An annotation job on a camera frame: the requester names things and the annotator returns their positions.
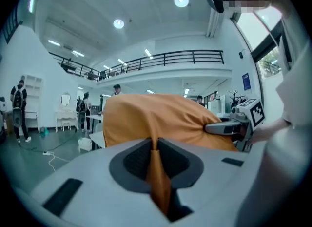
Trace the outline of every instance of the black hair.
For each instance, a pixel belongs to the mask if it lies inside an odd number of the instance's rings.
[[[121,89],[121,86],[120,86],[120,84],[116,84],[116,85],[113,86],[113,88],[114,88],[114,89],[118,89],[118,88]]]

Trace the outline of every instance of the white vanity table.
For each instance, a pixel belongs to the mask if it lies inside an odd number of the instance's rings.
[[[65,93],[62,95],[61,103],[59,105],[58,110],[55,112],[55,132],[58,132],[58,120],[75,120],[75,127],[77,130],[78,128],[78,118],[77,112],[75,111],[76,108],[72,108],[69,106],[70,95]]]

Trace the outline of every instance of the black rectangular slot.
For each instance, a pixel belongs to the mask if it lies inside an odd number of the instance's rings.
[[[43,207],[56,216],[60,216],[65,207],[71,201],[82,181],[78,179],[68,179],[43,205]]]
[[[241,167],[244,163],[244,161],[241,160],[237,160],[237,159],[231,159],[231,158],[224,158],[222,159],[222,162],[231,164],[231,165],[235,165],[235,166],[239,166]]]

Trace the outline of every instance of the black cable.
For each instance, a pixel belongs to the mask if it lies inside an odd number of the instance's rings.
[[[22,149],[26,150],[26,151],[33,151],[33,152],[43,153],[43,152],[47,152],[47,151],[53,151],[53,150],[59,148],[59,147],[62,146],[63,144],[65,144],[65,143],[67,143],[68,141],[70,141],[74,136],[75,136],[75,134],[73,134],[70,138],[68,138],[66,141],[64,141],[63,143],[59,144],[58,146],[56,146],[56,147],[54,147],[54,148],[52,148],[52,149],[46,150],[46,151],[44,151],[44,150],[37,150],[37,147],[34,147],[34,148],[25,148],[25,147],[21,146],[20,143],[19,143],[19,146],[20,146]]]

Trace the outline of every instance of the white chair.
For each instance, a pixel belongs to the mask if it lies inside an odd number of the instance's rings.
[[[103,123],[98,123],[96,125],[96,128],[95,128],[94,132],[102,131],[102,129],[103,129]]]
[[[68,121],[68,120],[63,120],[62,121],[62,130],[64,131],[64,125],[65,124],[68,124],[68,129],[70,129],[71,130],[71,122],[70,121]]]

